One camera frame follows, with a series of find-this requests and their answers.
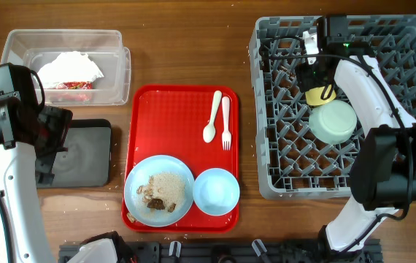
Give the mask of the mint green bowl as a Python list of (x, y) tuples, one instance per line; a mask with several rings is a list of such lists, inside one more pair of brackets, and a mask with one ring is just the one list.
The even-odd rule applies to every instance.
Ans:
[(354, 109), (348, 103), (333, 100), (312, 110), (309, 128), (320, 141), (335, 145), (350, 139), (357, 120)]

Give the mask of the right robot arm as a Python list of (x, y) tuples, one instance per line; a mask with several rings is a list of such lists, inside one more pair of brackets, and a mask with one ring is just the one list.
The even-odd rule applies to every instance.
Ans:
[(403, 220), (416, 201), (416, 120), (384, 80), (371, 46), (352, 40), (346, 16), (318, 18), (316, 32), (305, 31), (302, 42), (300, 91), (311, 99), (319, 90), (324, 101), (339, 87), (364, 133), (350, 170), (350, 199), (320, 231), (326, 258), (346, 260), (386, 218)]

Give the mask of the white paper napkin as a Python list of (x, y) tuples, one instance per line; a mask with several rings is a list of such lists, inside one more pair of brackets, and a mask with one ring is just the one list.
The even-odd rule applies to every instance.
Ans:
[(88, 54), (72, 51), (45, 64), (38, 76), (45, 88), (63, 88), (65, 84), (91, 84), (104, 74)]

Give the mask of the white plastic spoon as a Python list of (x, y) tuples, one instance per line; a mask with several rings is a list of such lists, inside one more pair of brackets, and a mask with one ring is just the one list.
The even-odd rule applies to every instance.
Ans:
[(222, 98), (222, 92), (221, 91), (214, 92), (214, 95), (213, 95), (213, 98), (212, 98), (212, 106), (211, 106), (211, 110), (210, 110), (209, 122), (204, 127), (204, 130), (203, 130), (203, 140), (205, 141), (205, 143), (210, 143), (211, 141), (213, 141), (213, 139), (215, 137), (215, 133), (216, 133), (215, 118), (216, 118), (216, 115), (217, 115), (217, 110), (219, 108), (221, 98)]

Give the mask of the grey dishwasher rack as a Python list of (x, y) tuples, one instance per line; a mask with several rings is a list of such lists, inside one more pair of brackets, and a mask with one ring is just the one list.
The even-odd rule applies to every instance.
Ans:
[[(351, 15), (349, 32), (373, 49), (385, 81), (416, 118), (416, 15)], [(349, 171), (363, 142), (327, 145), (311, 133), (311, 107), (295, 76), (299, 38), (314, 16), (257, 19), (249, 43), (255, 97), (256, 154), (261, 195), (267, 199), (329, 199), (350, 195)]]

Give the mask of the yellow plastic cup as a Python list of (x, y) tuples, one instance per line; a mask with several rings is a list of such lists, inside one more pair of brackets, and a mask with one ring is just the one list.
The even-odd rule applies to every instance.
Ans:
[(335, 100), (336, 92), (332, 85), (326, 85), (306, 91), (305, 96), (308, 105), (317, 107)]

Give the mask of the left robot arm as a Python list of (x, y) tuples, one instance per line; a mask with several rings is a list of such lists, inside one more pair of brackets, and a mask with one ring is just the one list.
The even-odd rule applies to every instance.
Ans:
[(39, 75), (0, 65), (0, 262), (54, 262), (36, 189), (63, 151), (72, 112), (45, 105)]

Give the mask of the red candy wrapper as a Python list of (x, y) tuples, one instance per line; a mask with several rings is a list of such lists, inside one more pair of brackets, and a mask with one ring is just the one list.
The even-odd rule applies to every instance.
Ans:
[(51, 102), (89, 102), (93, 94), (91, 82), (65, 82), (53, 87), (54, 92), (49, 95)]

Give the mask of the white plastic fork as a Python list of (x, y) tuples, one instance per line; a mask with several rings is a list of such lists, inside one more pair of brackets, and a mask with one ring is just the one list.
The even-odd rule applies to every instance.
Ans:
[(231, 133), (229, 131), (229, 117), (230, 117), (230, 99), (224, 96), (221, 100), (222, 111), (223, 111), (223, 133), (222, 133), (222, 144), (223, 150), (231, 149)]

